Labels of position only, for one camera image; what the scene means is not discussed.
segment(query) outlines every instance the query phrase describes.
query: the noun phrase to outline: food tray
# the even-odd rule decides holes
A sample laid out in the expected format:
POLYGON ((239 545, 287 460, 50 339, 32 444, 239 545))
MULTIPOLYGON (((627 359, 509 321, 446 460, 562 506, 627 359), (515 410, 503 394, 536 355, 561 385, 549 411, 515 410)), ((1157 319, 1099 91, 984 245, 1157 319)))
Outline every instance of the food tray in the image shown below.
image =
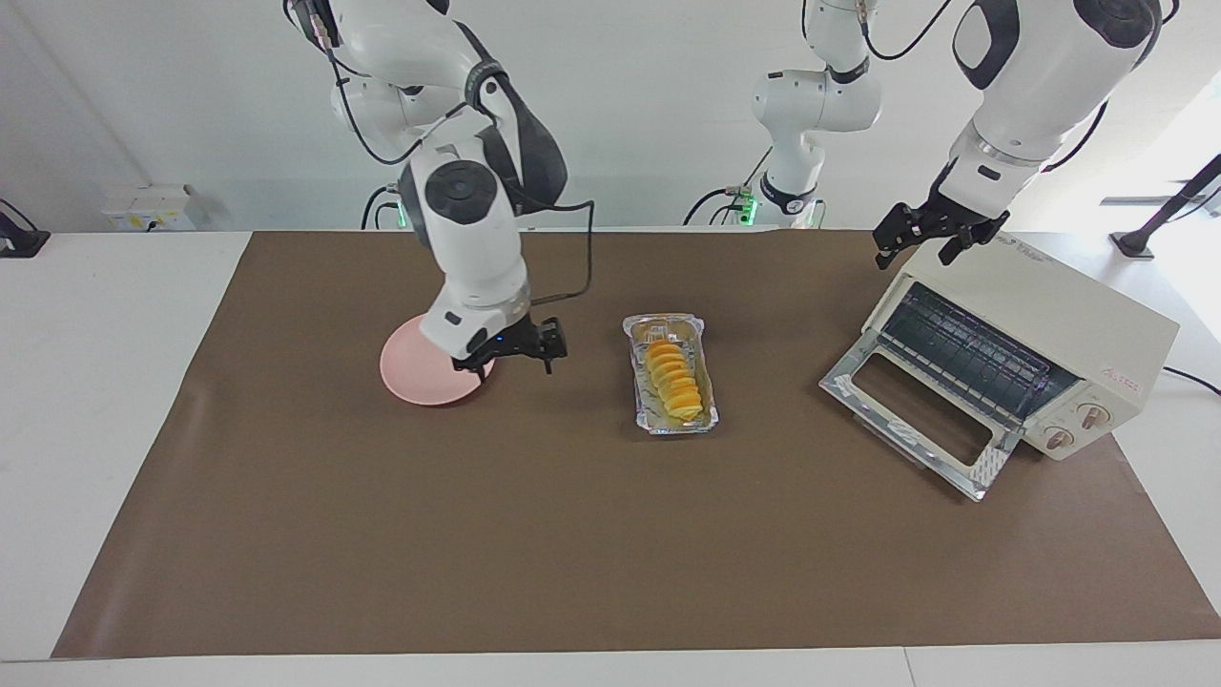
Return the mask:
POLYGON ((687 312, 661 312, 635 315, 623 320, 623 329, 631 342, 631 369, 635 373, 636 425, 652 436, 703 434, 720 422, 717 401, 712 395, 712 379, 703 356, 703 320, 687 312), (657 389, 645 367, 645 351, 654 340, 675 343, 687 359, 695 373, 696 386, 703 400, 703 412, 690 422, 665 414, 657 389))

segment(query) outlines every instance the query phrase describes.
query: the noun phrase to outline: wall socket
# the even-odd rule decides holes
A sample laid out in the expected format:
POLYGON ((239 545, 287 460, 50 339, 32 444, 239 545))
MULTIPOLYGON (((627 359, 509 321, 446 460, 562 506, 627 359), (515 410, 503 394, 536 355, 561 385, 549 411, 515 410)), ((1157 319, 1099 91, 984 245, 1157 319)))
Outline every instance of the wall socket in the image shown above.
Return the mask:
POLYGON ((106 189, 101 212, 116 231, 199 231, 208 214, 184 185, 106 189))

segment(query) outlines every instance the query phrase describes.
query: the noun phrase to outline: brown tabletop covering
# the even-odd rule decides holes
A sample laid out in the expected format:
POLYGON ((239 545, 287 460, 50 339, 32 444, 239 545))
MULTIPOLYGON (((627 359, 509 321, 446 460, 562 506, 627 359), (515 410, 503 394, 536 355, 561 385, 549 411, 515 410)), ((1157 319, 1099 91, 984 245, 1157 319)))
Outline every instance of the brown tabletop covering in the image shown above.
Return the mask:
MULTIPOLYGON (((527 236, 538 293, 580 236, 527 236)), ((56 658, 1221 637, 1118 447, 971 504, 818 389, 893 276, 867 233, 607 234, 571 356, 457 408, 381 384, 410 234, 254 236, 56 658), (620 322, 694 311, 722 425, 634 425, 620 322)), ((1175 460, 1168 443, 1165 460, 1175 460)))

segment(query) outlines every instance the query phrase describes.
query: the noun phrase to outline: electrical cable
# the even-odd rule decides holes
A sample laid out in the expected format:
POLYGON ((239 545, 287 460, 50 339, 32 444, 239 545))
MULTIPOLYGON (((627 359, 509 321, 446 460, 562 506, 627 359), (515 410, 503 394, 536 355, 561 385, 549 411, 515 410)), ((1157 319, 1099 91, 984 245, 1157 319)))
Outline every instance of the electrical cable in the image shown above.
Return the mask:
POLYGON ((1098 124, 1103 123, 1103 115, 1106 113, 1106 106, 1110 105, 1110 104, 1111 104, 1111 101, 1107 100, 1106 103, 1103 103, 1098 107, 1098 113, 1094 115, 1093 123, 1090 123, 1089 128, 1085 129, 1085 135, 1081 137, 1081 140, 1077 142, 1077 145, 1073 146, 1073 149, 1070 150, 1067 155, 1065 155, 1063 157, 1061 157, 1060 161, 1053 162, 1053 164, 1043 167, 1043 170, 1039 173, 1053 172, 1053 171, 1062 167, 1065 165, 1065 162, 1067 162, 1068 160, 1073 159, 1077 155, 1077 153, 1081 153, 1082 148, 1084 148, 1085 144, 1089 143, 1090 137, 1094 135, 1094 132, 1098 131, 1098 124))
POLYGON ((377 190, 374 190, 372 194, 369 195, 369 200, 365 201, 365 214, 360 217, 360 231, 369 228, 369 215, 372 214, 374 204, 382 196, 382 193, 394 193, 394 190, 389 185, 379 185, 377 190))
MULTIPOLYGON (((298 26, 297 22, 293 21, 292 15, 288 13, 288 4, 289 2, 291 2, 291 0, 284 0, 284 5, 283 5, 284 18, 288 20, 288 23, 293 24, 294 29, 302 31, 302 27, 298 26)), ((310 41, 310 45, 314 45, 314 48, 317 48, 319 52, 324 52, 324 54, 326 52, 326 50, 322 50, 321 46, 315 45, 314 41, 310 41)), ((359 76, 360 78, 372 78, 371 76, 369 76, 366 73, 363 73, 363 72, 358 72, 357 70, 354 70, 354 68, 349 67, 348 65, 343 63, 343 60, 336 59, 336 61, 339 63, 341 67, 343 67, 343 71, 350 73, 352 76, 359 76)))
POLYGON ((817 200, 817 204, 823 206, 823 214, 818 215, 818 226, 816 228, 822 228, 823 221, 827 218, 827 200, 817 200))
POLYGON ((724 226, 725 222, 729 221, 729 217, 734 216, 734 212, 740 212, 740 211, 742 211, 745 209, 746 209, 745 205, 730 205, 729 206, 729 211, 725 212, 725 216, 720 217, 722 226, 724 226))
POLYGON ((869 38, 869 24, 868 24, 868 22, 861 22, 861 34, 864 35, 864 44, 869 46, 869 52, 873 52, 874 57, 877 57, 877 59, 879 59, 879 60, 882 60, 884 62, 889 62, 891 60, 897 60, 900 57, 905 57, 917 45, 919 45, 919 43, 922 40, 924 40, 924 37, 928 35, 928 32, 933 29, 933 26, 935 26, 937 21, 941 18, 941 15, 944 15, 945 11, 950 9, 950 2, 954 2, 954 0, 945 0, 945 2, 941 4, 941 7, 937 11, 937 13, 933 15, 933 18, 928 21, 928 24, 924 26, 924 31, 919 32, 919 34, 916 35, 916 39, 912 40, 911 44, 907 45, 907 48, 904 48, 902 50, 900 50, 899 52, 895 52, 894 55, 883 55, 882 52, 878 51, 877 48, 874 48, 873 39, 869 38))
POLYGON ((698 200, 696 200, 695 205, 691 207, 691 211, 687 212, 686 218, 683 220, 683 226, 690 225, 691 223, 691 217, 694 217, 695 214, 697 211, 700 211, 700 207, 702 207, 705 203, 707 203, 708 200, 712 200, 717 195, 729 195, 729 189, 726 189, 726 188, 718 188, 716 190, 709 190, 709 192, 705 193, 703 198, 700 198, 698 200))
POLYGON ((720 223, 725 223, 725 220, 729 218, 730 212, 733 212, 734 207, 736 207, 736 206, 737 205, 734 205, 733 203, 730 203, 730 204, 725 205, 724 207, 718 209, 716 212, 712 212, 712 218, 708 220, 708 226, 712 226, 712 225, 717 223, 717 217, 720 216, 720 212, 725 212, 724 218, 720 220, 720 223))
POLYGON ((360 126, 357 123, 355 115, 352 113, 352 104, 348 103, 348 92, 346 88, 346 85, 348 84, 348 79, 343 78, 343 74, 339 73, 338 63, 335 60, 335 51, 327 50, 327 56, 331 57, 331 71, 335 72, 335 85, 339 88, 339 100, 343 101, 343 111, 348 115, 348 123, 352 124, 352 131, 357 134, 357 139, 360 140, 360 145, 365 149, 365 153, 369 153, 369 155, 372 159, 377 160, 379 162, 386 166, 394 166, 407 161, 407 159, 410 157, 413 153, 415 153, 416 150, 420 149, 421 145, 424 145, 425 138, 431 135, 432 132, 437 129, 437 127, 453 118, 458 112, 463 110, 463 107, 466 106, 465 101, 454 105, 453 109, 446 112, 444 116, 442 116, 440 120, 437 120, 436 123, 432 124, 432 128, 424 132, 424 135, 418 138, 415 143, 413 143, 411 146, 408 148, 407 151, 399 155, 398 157, 394 159, 382 157, 381 155, 375 153, 372 148, 369 146, 369 142, 365 139, 365 134, 360 131, 360 126))
POLYGON ((1204 205, 1208 205, 1209 203, 1211 203, 1212 199, 1217 196, 1217 193, 1221 193, 1221 185, 1216 187, 1216 189, 1214 189, 1212 193, 1210 193, 1208 198, 1200 200, 1198 205, 1195 205, 1194 207, 1192 207, 1187 212, 1184 212, 1182 215, 1178 215, 1177 217, 1166 220, 1166 223, 1170 223, 1170 222, 1173 222, 1173 221, 1178 221, 1178 220, 1186 220, 1187 217, 1194 215, 1195 212, 1200 211, 1200 207, 1203 207, 1204 205))
POLYGON ((552 295, 543 295, 542 298, 535 298, 530 300, 530 306, 536 308, 538 305, 549 305, 552 303, 559 303, 560 300, 570 300, 573 298, 579 298, 585 295, 590 290, 590 286, 593 284, 593 212, 596 203, 593 200, 586 200, 584 203, 578 203, 575 205, 552 205, 551 203, 543 203, 537 198, 531 198, 526 194, 525 189, 520 184, 516 184, 514 190, 521 198, 543 207, 546 210, 553 210, 557 212, 575 212, 579 210, 589 210, 589 218, 585 226, 585 286, 581 286, 579 290, 573 290, 570 293, 554 293, 552 295))
POLYGON ((742 182, 742 185, 750 187, 751 182, 755 181, 755 174, 757 174, 759 172, 759 170, 763 168, 763 162, 767 161, 768 155, 772 154, 772 150, 774 148, 775 148, 774 145, 768 145, 767 146, 767 151, 763 153, 762 157, 759 157, 759 164, 755 165, 755 168, 751 170, 751 174, 746 177, 746 181, 742 182))
POLYGON ((1195 377, 1194 375, 1188 375, 1188 373, 1186 373, 1186 372, 1183 372, 1181 370, 1175 370, 1175 369, 1162 369, 1162 370, 1165 370, 1170 375, 1176 375, 1178 377, 1182 377, 1183 379, 1190 379, 1192 382, 1194 382, 1194 383, 1204 387, 1205 389, 1208 389, 1209 392, 1216 394, 1217 397, 1221 397, 1221 389, 1219 389, 1216 384, 1210 384, 1210 383, 1208 383, 1208 382, 1205 382, 1205 381, 1195 377))
POLYGON ((10 210, 17 212, 17 216, 21 217, 21 218, 23 218, 23 220, 26 220, 26 223, 29 225, 31 229, 38 231, 38 225, 35 225, 33 220, 31 220, 28 216, 26 216, 26 212, 18 210, 16 205, 13 205, 12 203, 5 200, 4 198, 0 198, 0 204, 2 204, 4 206, 9 207, 10 210))
POLYGON ((377 205, 377 209, 374 210, 374 228, 381 231, 382 210, 397 210, 397 209, 398 209, 397 203, 382 203, 381 205, 377 205))

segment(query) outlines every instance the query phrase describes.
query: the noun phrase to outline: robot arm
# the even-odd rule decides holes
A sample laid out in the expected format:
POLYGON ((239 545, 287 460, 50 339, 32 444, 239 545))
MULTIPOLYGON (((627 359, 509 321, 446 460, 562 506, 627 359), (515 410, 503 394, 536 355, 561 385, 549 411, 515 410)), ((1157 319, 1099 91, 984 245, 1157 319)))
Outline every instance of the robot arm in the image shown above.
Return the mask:
POLYGON ((405 150, 425 135, 427 126, 462 103, 462 92, 440 85, 399 87, 376 78, 353 76, 344 94, 331 92, 331 110, 348 131, 348 120, 360 122, 360 131, 379 150, 405 150), (347 95, 344 105, 343 95, 347 95))
MULTIPOLYGON (((875 9, 877 0, 866 2, 866 21, 873 21, 875 9)), ((755 190, 757 222, 794 226, 808 218, 825 159, 814 131, 863 131, 878 120, 882 87, 869 72, 860 27, 856 0, 811 2, 806 37, 827 68, 784 70, 759 79, 755 117, 772 134, 773 154, 755 190)))
POLYGON ((1140 63, 1160 27, 1156 0, 976 0, 954 55, 984 101, 928 200, 895 205, 874 229, 878 266, 929 238, 951 237, 946 265, 991 240, 1013 198, 1140 63))
POLYGON ((368 74, 361 87, 375 90, 360 106, 386 113, 376 126, 385 139, 410 134, 449 104, 447 92, 491 120, 473 138, 422 145, 399 177, 403 209, 446 275, 420 328, 455 370, 482 377, 492 359, 525 355, 551 372, 567 345, 557 320, 531 321, 515 217, 551 206, 568 182, 554 138, 474 32, 446 16, 448 0, 291 1, 319 46, 332 56, 342 49, 346 63, 368 74), (432 105, 415 117, 403 110, 398 122, 402 98, 431 89, 441 89, 432 105))

